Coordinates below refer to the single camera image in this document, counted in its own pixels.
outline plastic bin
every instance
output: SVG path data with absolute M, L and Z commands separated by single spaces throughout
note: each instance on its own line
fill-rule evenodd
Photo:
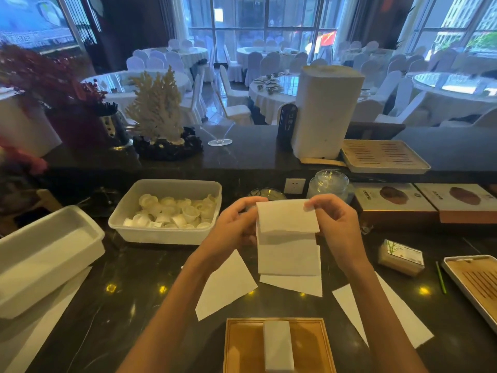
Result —
M 221 209 L 221 190 L 218 182 L 188 181 L 174 179 L 143 179 L 135 182 L 124 195 L 116 209 L 109 217 L 109 226 L 117 230 L 128 242 L 161 243 L 172 245 L 199 245 L 214 226 Z M 206 229 L 159 229 L 124 226 L 124 220 L 133 218 L 141 210 L 138 199 L 143 194 L 152 194 L 159 200 L 166 196 L 175 199 L 202 200 L 209 194 L 218 198 L 212 224 Z
M 102 256 L 103 236 L 70 205 L 2 238 L 0 318 L 15 318 Z

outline person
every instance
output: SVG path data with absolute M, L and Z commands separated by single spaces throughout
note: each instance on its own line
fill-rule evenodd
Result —
M 237 200 L 220 215 L 207 238 L 187 259 L 169 294 L 118 373 L 169 371 L 209 275 L 231 253 L 255 244 L 255 203 L 264 197 Z M 332 194 L 317 195 L 305 205 L 315 207 L 321 232 L 339 268 L 347 276 L 368 339 L 376 371 L 426 373 L 366 257 L 354 209 Z

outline paper towel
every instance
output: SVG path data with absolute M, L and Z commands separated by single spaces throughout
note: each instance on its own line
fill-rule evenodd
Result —
M 349 67 L 302 68 L 292 137 L 297 158 L 337 158 L 363 82 L 364 76 Z

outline bamboo tea tray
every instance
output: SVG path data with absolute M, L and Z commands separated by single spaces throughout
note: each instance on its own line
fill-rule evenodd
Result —
M 342 153 L 353 173 L 424 174 L 431 169 L 403 141 L 344 140 Z
M 497 333 L 497 259 L 490 255 L 446 257 L 442 267 Z
M 290 322 L 295 372 L 336 373 L 322 318 L 228 318 L 223 373 L 265 373 L 264 321 Z

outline power outlet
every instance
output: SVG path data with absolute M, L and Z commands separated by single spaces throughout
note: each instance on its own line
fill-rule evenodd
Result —
M 302 178 L 287 178 L 285 181 L 284 193 L 300 194 L 304 192 L 306 180 Z

